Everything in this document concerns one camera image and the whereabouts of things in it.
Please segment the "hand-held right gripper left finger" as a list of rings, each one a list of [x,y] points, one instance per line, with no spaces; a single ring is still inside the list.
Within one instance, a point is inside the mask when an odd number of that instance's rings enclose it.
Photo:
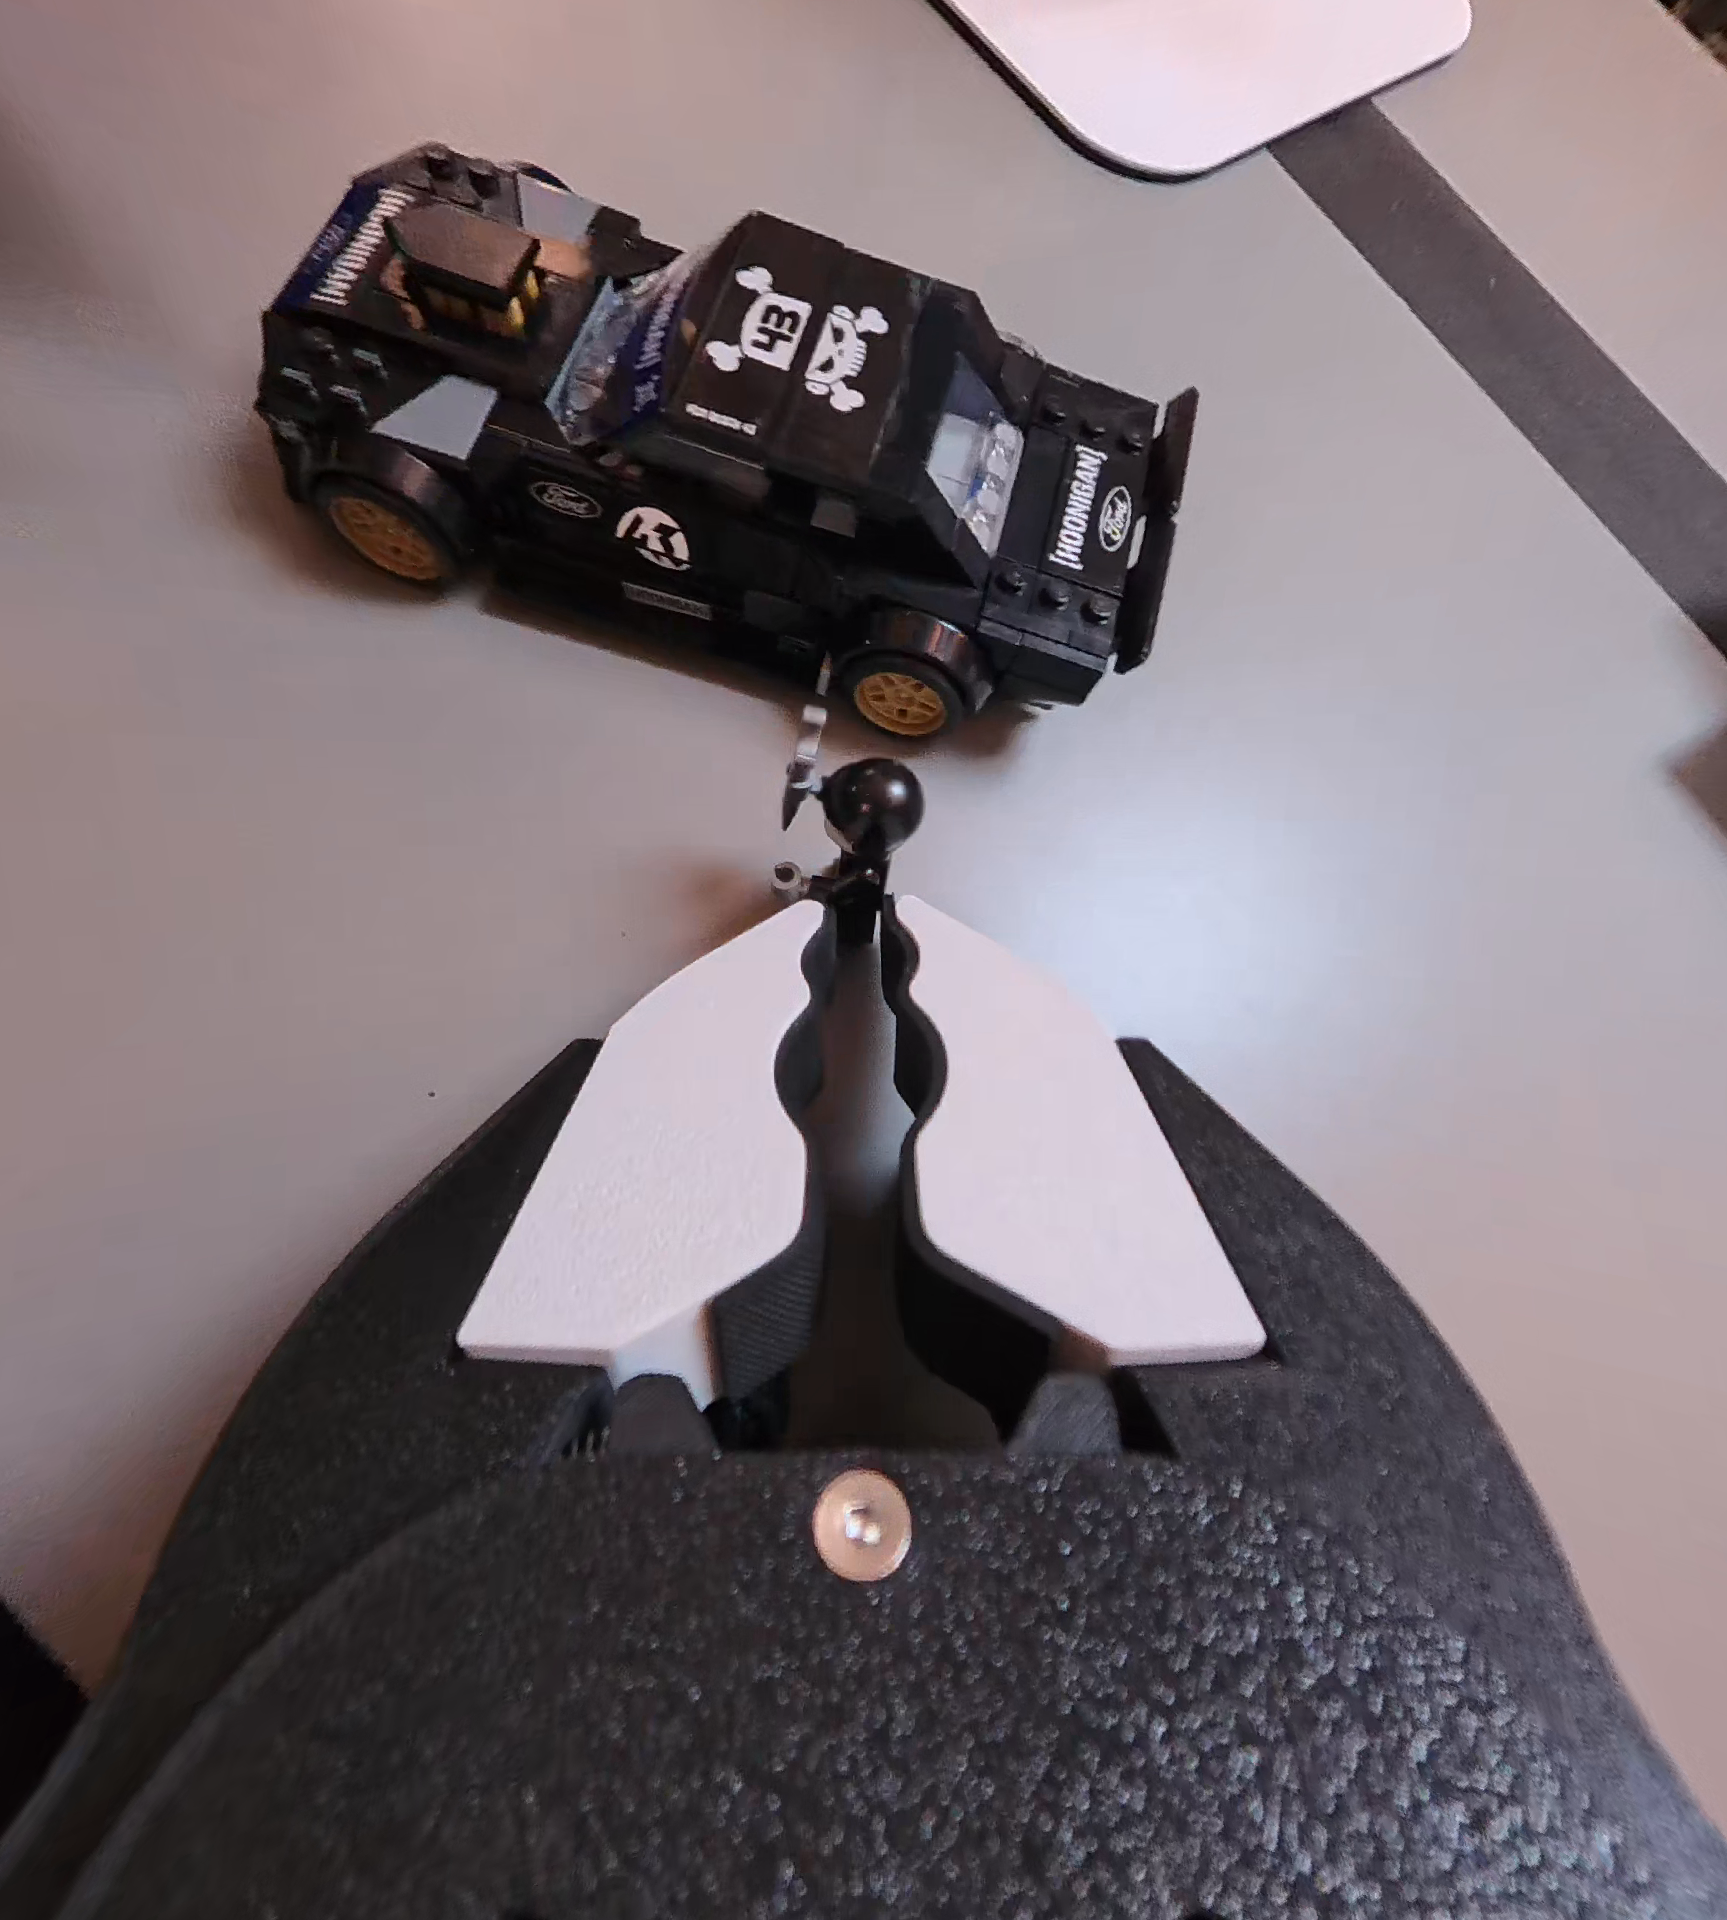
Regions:
[[[778,1067],[826,925],[820,903],[790,903],[610,1025],[466,1310],[466,1355],[736,1394],[716,1310],[806,1222]]]

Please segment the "black lego car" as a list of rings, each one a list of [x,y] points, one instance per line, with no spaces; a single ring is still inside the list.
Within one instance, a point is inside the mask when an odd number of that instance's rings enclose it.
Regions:
[[[686,251],[440,141],[358,173],[260,317],[286,494],[930,740],[1152,653],[1200,389],[1046,359],[966,286],[752,210]]]

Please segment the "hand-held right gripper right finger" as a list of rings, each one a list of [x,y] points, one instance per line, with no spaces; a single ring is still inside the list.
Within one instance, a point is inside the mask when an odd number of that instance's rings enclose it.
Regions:
[[[1130,1061],[1054,972],[894,903],[898,1310],[972,1398],[1044,1376],[1242,1362],[1260,1314]]]

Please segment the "small black lego piece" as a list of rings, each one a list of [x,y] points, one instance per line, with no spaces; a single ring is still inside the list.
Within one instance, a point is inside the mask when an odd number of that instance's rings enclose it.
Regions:
[[[818,699],[802,708],[800,730],[786,766],[780,825],[790,828],[806,801],[824,809],[836,862],[810,871],[794,860],[774,865],[780,900],[812,900],[834,915],[836,946],[852,951],[876,942],[888,896],[892,856],[924,823],[924,787],[918,773],[888,756],[846,762],[820,772],[820,747],[828,708]]]

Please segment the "white booklet stand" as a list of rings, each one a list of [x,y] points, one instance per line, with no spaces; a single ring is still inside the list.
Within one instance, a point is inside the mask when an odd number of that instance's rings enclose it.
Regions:
[[[1094,162],[1194,179],[1450,60],[1468,1],[944,1]]]

